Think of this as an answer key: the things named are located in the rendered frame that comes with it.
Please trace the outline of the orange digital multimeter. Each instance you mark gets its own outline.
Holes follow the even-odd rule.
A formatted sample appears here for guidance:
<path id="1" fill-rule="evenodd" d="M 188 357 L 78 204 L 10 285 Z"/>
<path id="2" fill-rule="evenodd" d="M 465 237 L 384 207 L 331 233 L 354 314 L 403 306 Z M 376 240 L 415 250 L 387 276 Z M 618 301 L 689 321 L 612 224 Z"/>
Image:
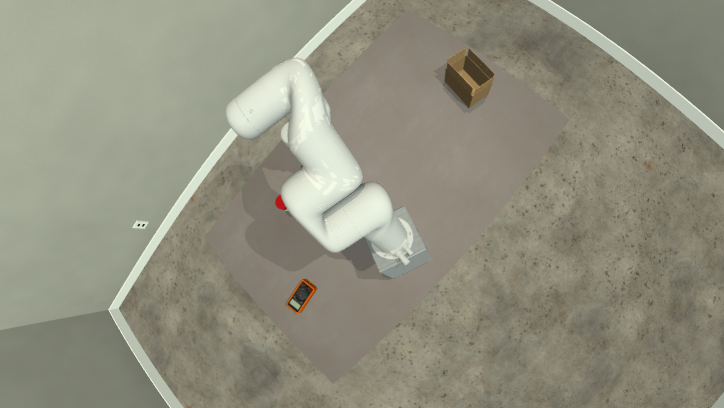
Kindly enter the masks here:
<path id="1" fill-rule="evenodd" d="M 297 288 L 287 301 L 286 305 L 292 309 L 295 313 L 301 313 L 313 294 L 316 292 L 317 287 L 309 282 L 307 279 L 303 279 L 298 284 Z"/>

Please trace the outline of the open brown cardboard box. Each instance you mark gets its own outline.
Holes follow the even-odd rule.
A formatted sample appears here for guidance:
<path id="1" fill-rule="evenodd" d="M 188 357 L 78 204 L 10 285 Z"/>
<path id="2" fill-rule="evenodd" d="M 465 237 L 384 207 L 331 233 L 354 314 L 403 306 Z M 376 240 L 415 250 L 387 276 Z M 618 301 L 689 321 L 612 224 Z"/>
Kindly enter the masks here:
<path id="1" fill-rule="evenodd" d="M 448 59 L 445 83 L 468 108 L 489 94 L 493 79 L 494 72 L 472 51 L 459 51 Z"/>

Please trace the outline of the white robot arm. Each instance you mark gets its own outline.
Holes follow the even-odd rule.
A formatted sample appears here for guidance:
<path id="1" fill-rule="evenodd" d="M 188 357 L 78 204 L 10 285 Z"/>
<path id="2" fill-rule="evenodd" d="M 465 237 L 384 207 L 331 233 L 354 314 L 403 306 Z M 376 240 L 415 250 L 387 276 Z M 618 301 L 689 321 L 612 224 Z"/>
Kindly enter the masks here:
<path id="1" fill-rule="evenodd" d="M 413 254 L 410 225 L 396 216 L 381 185 L 361 184 L 362 170 L 331 124 L 329 104 L 306 61 L 278 64 L 233 98 L 225 115 L 232 130 L 248 140 L 288 121 L 281 139 L 304 167 L 282 183 L 281 198 L 324 248 L 337 253 L 366 235 L 380 257 L 410 262 L 404 256 Z"/>

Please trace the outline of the red-capped bottle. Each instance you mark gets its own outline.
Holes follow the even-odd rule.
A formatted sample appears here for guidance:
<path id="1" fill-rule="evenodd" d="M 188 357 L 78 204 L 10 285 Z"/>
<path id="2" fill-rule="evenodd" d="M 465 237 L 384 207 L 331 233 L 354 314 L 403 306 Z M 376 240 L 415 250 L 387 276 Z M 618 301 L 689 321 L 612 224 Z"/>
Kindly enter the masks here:
<path id="1" fill-rule="evenodd" d="M 285 211 L 288 211 L 288 210 L 286 210 L 287 208 L 286 208 L 286 206 L 284 205 L 284 203 L 283 203 L 283 201 L 282 201 L 281 195 L 279 195 L 279 196 L 276 198 L 275 204 L 276 204 L 277 208 L 282 209 L 282 210 L 285 210 Z"/>

